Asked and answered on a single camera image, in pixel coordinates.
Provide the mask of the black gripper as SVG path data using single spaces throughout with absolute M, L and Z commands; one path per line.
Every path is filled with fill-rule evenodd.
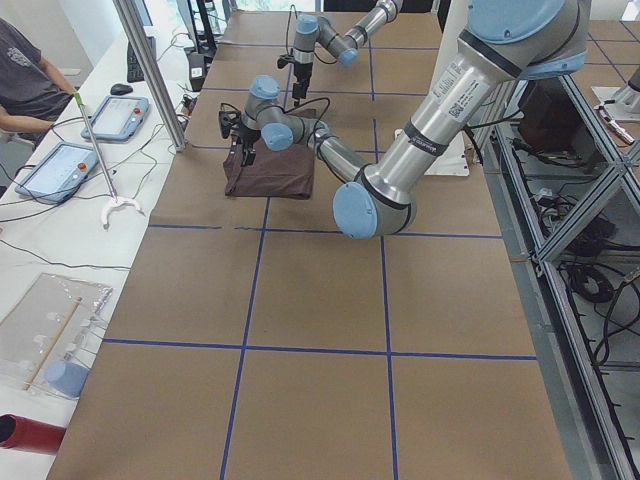
M 234 133 L 237 137 L 237 144 L 242 149 L 242 166 L 251 166 L 256 157 L 254 144 L 258 141 L 258 131 L 239 125 L 235 127 Z
M 307 91 L 311 80 L 311 64 L 295 63 L 292 97 L 294 100 L 303 100 L 307 97 Z

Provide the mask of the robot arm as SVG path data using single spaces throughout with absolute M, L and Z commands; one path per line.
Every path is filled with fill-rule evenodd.
M 281 55 L 277 61 L 279 69 L 287 64 L 293 65 L 294 105 L 298 106 L 301 100 L 307 98 L 317 45 L 323 47 L 340 65 L 349 67 L 370 37 L 384 25 L 396 20 L 402 6 L 403 1 L 377 1 L 345 34 L 340 34 L 325 16 L 300 14 L 297 17 L 293 46 L 289 53 Z
M 247 163 L 258 139 L 272 151 L 306 145 L 343 182 L 333 199 L 343 234 L 402 231 L 416 214 L 412 188 L 497 86 L 569 74 L 586 59 L 588 1 L 470 1 L 467 10 L 456 56 L 378 163 L 365 163 L 326 123 L 287 114 L 268 75 L 254 79 L 243 112 L 220 112 L 222 136 L 239 136 Z

